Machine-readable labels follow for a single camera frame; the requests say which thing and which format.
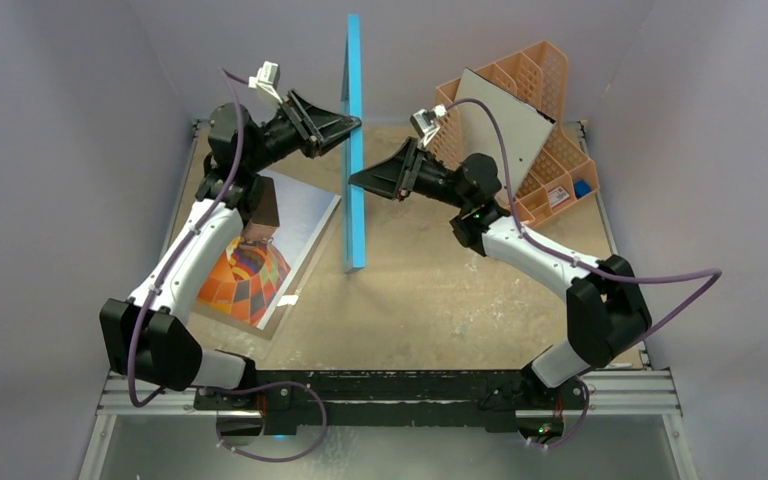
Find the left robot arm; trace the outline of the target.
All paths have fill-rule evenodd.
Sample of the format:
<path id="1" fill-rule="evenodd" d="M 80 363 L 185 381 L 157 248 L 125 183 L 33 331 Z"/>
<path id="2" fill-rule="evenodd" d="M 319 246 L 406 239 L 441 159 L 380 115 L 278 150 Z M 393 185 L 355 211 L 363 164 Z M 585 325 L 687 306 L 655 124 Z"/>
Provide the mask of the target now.
<path id="1" fill-rule="evenodd" d="M 99 313 L 110 367 L 126 378 L 137 406 L 145 403 L 139 381 L 157 394 L 217 389 L 235 409 L 255 402 L 254 361 L 202 346 L 186 326 L 191 308 L 215 261 L 259 206 L 266 191 L 262 171 L 295 152 L 322 156 L 362 125 L 359 117 L 318 107 L 296 90 L 265 122 L 252 120 L 234 100 L 216 107 L 208 123 L 210 151 L 185 225 L 147 278 L 125 299 L 108 299 Z"/>

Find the blue wooden picture frame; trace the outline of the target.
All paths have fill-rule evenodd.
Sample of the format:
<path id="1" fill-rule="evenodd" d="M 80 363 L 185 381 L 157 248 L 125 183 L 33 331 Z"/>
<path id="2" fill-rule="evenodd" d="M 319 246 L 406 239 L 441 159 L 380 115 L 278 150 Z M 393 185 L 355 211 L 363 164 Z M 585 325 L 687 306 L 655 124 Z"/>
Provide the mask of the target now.
<path id="1" fill-rule="evenodd" d="M 360 16 L 347 16 L 343 84 L 343 111 L 353 117 L 363 117 L 362 36 Z M 352 130 L 342 155 L 343 181 L 343 252 L 344 271 L 356 272 L 366 266 L 365 200 L 360 187 L 352 186 L 349 177 L 364 166 L 363 130 Z"/>

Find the brown cardboard backing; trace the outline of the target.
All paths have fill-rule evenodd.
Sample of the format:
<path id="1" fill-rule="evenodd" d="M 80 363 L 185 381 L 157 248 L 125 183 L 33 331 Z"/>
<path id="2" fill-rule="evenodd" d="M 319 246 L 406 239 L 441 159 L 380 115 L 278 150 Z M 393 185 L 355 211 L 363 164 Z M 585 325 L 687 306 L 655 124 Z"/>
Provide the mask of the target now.
<path id="1" fill-rule="evenodd" d="M 274 346 L 263 331 L 223 313 L 207 315 L 202 311 L 193 311 L 187 327 L 203 346 L 258 361 L 266 360 Z"/>

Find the hot air balloon photo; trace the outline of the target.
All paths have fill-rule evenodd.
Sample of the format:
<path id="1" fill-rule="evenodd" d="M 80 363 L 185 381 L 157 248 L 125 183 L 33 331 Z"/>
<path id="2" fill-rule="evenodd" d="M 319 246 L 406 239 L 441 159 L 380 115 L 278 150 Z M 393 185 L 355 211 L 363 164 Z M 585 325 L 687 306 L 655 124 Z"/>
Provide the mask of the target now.
<path id="1" fill-rule="evenodd" d="M 193 311 L 223 313 L 271 338 L 341 198 L 278 172 L 266 172 L 265 183 L 258 210 L 218 257 Z"/>

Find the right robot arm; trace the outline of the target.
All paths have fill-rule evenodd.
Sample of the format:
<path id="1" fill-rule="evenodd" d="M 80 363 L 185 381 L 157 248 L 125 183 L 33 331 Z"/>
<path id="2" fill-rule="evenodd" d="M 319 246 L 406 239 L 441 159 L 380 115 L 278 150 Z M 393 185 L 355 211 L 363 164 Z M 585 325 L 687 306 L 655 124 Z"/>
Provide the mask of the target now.
<path id="1" fill-rule="evenodd" d="M 486 154 L 471 154 L 450 170 L 408 138 L 390 158 L 351 174 L 349 183 L 390 200 L 417 193 L 458 208 L 450 224 L 463 247 L 521 271 L 564 301 L 565 339 L 523 369 L 521 392 L 533 406 L 548 405 L 563 383 L 609 364 L 652 325 L 639 286 L 622 280 L 633 273 L 630 263 L 618 255 L 579 257 L 574 250 L 554 256 L 561 245 L 517 222 L 496 201 L 502 185 Z"/>

